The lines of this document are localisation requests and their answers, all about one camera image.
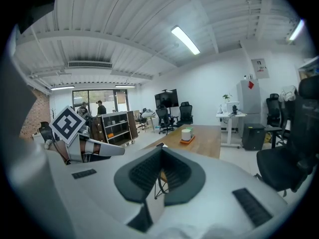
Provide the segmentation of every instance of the window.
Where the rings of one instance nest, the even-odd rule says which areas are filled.
[[[83,102],[86,102],[92,116],[97,115],[99,100],[102,101],[107,113],[129,110],[127,90],[83,90],[73,91],[72,94],[74,110],[76,111]]]
[[[116,110],[113,90],[89,90],[89,98],[92,116],[98,113],[98,104],[96,102],[99,100],[102,101],[108,114]]]

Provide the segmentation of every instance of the monitor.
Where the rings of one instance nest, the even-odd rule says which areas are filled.
[[[177,90],[167,90],[155,95],[156,107],[165,105],[166,108],[178,107]]]

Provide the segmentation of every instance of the shelf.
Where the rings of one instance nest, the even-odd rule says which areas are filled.
[[[318,63],[318,59],[319,59],[319,57],[317,56],[317,57],[307,61],[305,64],[300,66],[298,69],[307,69],[309,67],[315,66]]]
[[[108,138],[108,140],[111,140],[111,139],[113,139],[113,138],[115,138],[115,137],[117,137],[117,136],[119,136],[119,135],[122,135],[122,134],[125,134],[125,133],[128,133],[128,132],[130,132],[130,131],[129,131],[129,130],[119,131],[119,132],[117,132],[116,134],[114,134],[113,137]]]
[[[111,113],[111,114],[103,114],[102,117],[107,118],[107,117],[113,117],[113,116],[123,115],[123,114],[127,114],[127,113],[128,112],[115,112],[115,113]]]
[[[120,125],[120,124],[123,124],[123,123],[126,123],[127,121],[124,121],[124,122],[119,122],[119,123],[116,123],[114,125],[109,125],[109,126],[106,126],[105,128],[108,128],[108,127],[113,127],[115,125]]]
[[[120,141],[114,143],[114,145],[121,146],[121,145],[123,145],[123,144],[125,144],[125,143],[128,143],[128,142],[130,142],[130,141],[132,141],[132,140],[130,140],[130,139],[123,139],[123,140],[120,140]]]

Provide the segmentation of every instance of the man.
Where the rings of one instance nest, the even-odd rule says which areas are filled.
[[[86,115],[88,113],[88,109],[86,109],[86,102],[82,103],[82,106],[80,108],[78,108],[78,110],[76,111],[76,113],[78,115],[80,115],[81,117],[83,117],[84,115]]]
[[[99,100],[96,102],[98,104],[98,115],[102,115],[102,114],[106,114],[106,108],[104,107],[104,105],[102,104],[102,101]]]

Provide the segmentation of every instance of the brick wall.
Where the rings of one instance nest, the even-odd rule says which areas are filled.
[[[36,96],[36,101],[23,123],[19,136],[27,140],[32,140],[32,135],[41,126],[41,121],[50,122],[49,96],[46,96],[39,90],[31,89],[31,91]]]

